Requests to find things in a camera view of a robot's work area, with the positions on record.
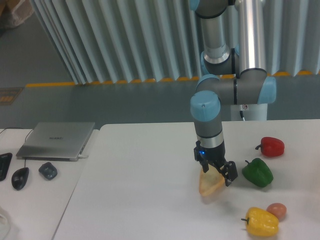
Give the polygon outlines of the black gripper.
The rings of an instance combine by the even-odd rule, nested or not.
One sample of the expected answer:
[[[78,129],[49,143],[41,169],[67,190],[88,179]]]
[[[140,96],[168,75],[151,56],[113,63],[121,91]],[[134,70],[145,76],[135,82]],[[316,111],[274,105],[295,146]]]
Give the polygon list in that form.
[[[194,158],[202,166],[203,173],[209,170],[209,164],[214,166],[223,176],[225,186],[228,187],[238,177],[236,163],[234,161],[226,161],[225,159],[225,142],[213,148],[201,146],[198,140],[194,150]]]

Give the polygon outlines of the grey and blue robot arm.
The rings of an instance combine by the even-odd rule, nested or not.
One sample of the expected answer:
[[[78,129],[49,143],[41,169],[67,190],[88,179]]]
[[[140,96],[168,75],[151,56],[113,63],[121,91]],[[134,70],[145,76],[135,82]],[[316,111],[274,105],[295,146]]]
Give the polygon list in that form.
[[[210,167],[229,186],[237,167],[225,158],[221,120],[222,105],[271,104],[277,84],[267,75],[263,0],[192,0],[189,7],[200,18],[204,51],[200,57],[202,77],[190,99],[197,136],[194,158],[207,172]],[[233,6],[238,13],[238,48],[225,38],[224,13]]]

